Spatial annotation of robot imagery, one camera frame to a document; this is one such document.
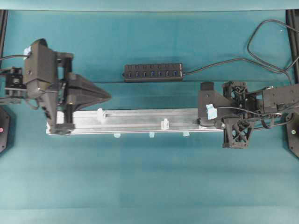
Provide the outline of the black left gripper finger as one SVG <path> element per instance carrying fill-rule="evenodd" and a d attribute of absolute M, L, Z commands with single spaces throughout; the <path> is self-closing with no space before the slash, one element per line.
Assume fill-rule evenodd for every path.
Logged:
<path fill-rule="evenodd" d="M 79 74 L 69 72 L 67 74 L 67 80 L 69 89 L 86 91 L 88 94 L 95 93 L 96 97 L 102 100 L 109 100 L 111 98 L 108 92 Z"/>
<path fill-rule="evenodd" d="M 75 93 L 67 97 L 66 104 L 72 107 L 73 111 L 78 111 L 82 108 L 101 104 L 111 99 L 110 94 L 83 94 Z"/>

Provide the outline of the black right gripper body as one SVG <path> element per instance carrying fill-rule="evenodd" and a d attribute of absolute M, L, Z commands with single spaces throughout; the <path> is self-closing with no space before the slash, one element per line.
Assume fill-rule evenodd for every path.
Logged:
<path fill-rule="evenodd" d="M 223 86 L 223 95 L 232 101 L 227 107 L 230 114 L 222 118 L 224 128 L 223 148 L 246 148 L 253 131 L 253 115 L 247 112 L 247 85 L 244 82 L 227 82 Z"/>

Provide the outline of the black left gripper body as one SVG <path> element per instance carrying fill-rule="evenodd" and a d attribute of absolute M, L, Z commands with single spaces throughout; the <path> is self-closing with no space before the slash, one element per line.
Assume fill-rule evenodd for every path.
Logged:
<path fill-rule="evenodd" d="M 75 128 L 73 124 L 73 107 L 67 103 L 69 91 L 69 74 L 72 72 L 73 54 L 56 53 L 55 72 L 58 68 L 63 68 L 63 78 L 59 79 L 58 74 L 54 76 L 54 84 L 48 87 L 45 93 L 45 114 L 50 126 L 49 133 L 57 135 L 66 135 Z M 57 123 L 57 112 L 59 109 L 64 114 L 64 122 Z"/>

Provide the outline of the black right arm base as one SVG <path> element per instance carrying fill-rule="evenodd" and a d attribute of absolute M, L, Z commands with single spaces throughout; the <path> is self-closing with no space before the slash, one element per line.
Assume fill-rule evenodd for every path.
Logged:
<path fill-rule="evenodd" d="M 299 157 L 299 114 L 290 113 L 286 116 L 286 132 L 289 150 L 298 158 Z"/>

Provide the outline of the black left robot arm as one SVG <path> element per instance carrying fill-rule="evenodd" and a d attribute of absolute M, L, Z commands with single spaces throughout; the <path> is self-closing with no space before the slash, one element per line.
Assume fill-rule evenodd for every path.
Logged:
<path fill-rule="evenodd" d="M 49 125 L 50 134 L 66 135 L 75 129 L 73 113 L 82 108 L 110 100 L 111 95 L 81 75 L 72 72 L 72 54 L 56 53 L 54 81 L 47 83 L 34 79 L 25 83 L 31 71 L 22 73 L 21 68 L 12 67 L 0 74 L 5 78 L 5 96 L 2 105 L 19 104 L 24 100 L 34 110 L 42 108 Z"/>

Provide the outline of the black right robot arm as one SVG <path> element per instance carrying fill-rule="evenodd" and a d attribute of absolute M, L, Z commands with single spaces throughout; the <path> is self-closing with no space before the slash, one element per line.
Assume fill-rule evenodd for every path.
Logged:
<path fill-rule="evenodd" d="M 255 130 L 278 126 L 275 120 L 283 117 L 281 125 L 286 126 L 288 147 L 293 152 L 298 150 L 298 84 L 249 91 L 245 83 L 228 82 L 223 85 L 223 96 L 230 101 L 229 105 L 217 108 L 219 112 L 228 112 L 221 119 L 223 147 L 245 148 Z"/>

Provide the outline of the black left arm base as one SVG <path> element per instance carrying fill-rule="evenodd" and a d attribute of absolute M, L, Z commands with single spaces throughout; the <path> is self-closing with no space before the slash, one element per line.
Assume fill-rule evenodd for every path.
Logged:
<path fill-rule="evenodd" d="M 10 128 L 10 115 L 5 109 L 0 108 L 0 152 L 7 148 L 8 134 Z"/>

